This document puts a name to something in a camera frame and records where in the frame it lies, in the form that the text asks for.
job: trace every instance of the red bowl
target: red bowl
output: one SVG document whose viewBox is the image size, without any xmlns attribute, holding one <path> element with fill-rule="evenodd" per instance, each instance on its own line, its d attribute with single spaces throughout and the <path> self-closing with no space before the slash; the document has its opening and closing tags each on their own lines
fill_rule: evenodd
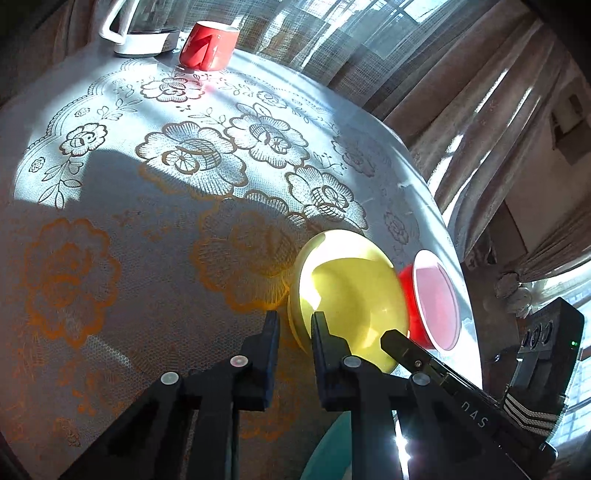
<svg viewBox="0 0 591 480">
<path fill-rule="evenodd" d="M 456 290 L 441 260 L 421 250 L 398 277 L 407 301 L 410 339 L 425 349 L 453 349 L 462 324 Z"/>
</svg>

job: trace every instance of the red mug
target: red mug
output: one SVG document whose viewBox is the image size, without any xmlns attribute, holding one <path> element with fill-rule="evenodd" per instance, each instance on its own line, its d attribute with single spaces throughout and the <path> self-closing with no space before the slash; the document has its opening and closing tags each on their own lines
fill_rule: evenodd
<svg viewBox="0 0 591 480">
<path fill-rule="evenodd" d="M 240 30 L 218 22 L 195 24 L 180 57 L 180 63 L 192 70 L 222 70 L 230 63 Z"/>
</svg>

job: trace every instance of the yellow bowl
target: yellow bowl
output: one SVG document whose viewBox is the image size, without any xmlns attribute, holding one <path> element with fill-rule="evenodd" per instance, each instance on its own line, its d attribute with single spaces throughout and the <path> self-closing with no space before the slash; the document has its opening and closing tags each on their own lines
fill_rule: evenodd
<svg viewBox="0 0 591 480">
<path fill-rule="evenodd" d="M 322 311 L 330 333 L 346 339 L 352 354 L 391 372 L 397 363 L 380 338 L 392 329 L 406 335 L 408 312 L 388 257 L 362 235 L 329 230 L 305 244 L 294 270 L 287 311 L 300 347 L 311 352 L 311 316 Z"/>
</svg>

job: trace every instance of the glass kettle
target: glass kettle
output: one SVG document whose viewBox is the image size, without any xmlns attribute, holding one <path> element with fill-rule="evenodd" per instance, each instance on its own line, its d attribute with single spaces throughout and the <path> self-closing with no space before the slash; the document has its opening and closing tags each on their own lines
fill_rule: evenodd
<svg viewBox="0 0 591 480">
<path fill-rule="evenodd" d="M 99 34 L 116 44 L 119 56 L 152 57 L 176 47 L 188 8 L 189 0 L 115 0 Z M 119 30 L 113 31 L 117 14 Z"/>
</svg>

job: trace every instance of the table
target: table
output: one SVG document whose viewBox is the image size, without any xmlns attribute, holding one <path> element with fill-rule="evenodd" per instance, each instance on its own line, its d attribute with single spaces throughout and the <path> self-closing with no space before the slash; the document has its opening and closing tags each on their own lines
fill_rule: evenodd
<svg viewBox="0 0 591 480">
<path fill-rule="evenodd" d="M 221 72 L 175 65 L 97 41 L 0 111 L 0 429 L 33 478 L 56 478 L 162 372 L 236 352 L 265 309 L 282 317 L 275 398 L 242 416 L 241 478 L 299 478 L 335 415 L 285 303 L 325 229 L 397 269 L 422 248 L 442 258 L 462 315 L 443 359 L 479 385 L 457 256 L 400 139 L 241 51 Z"/>
</svg>

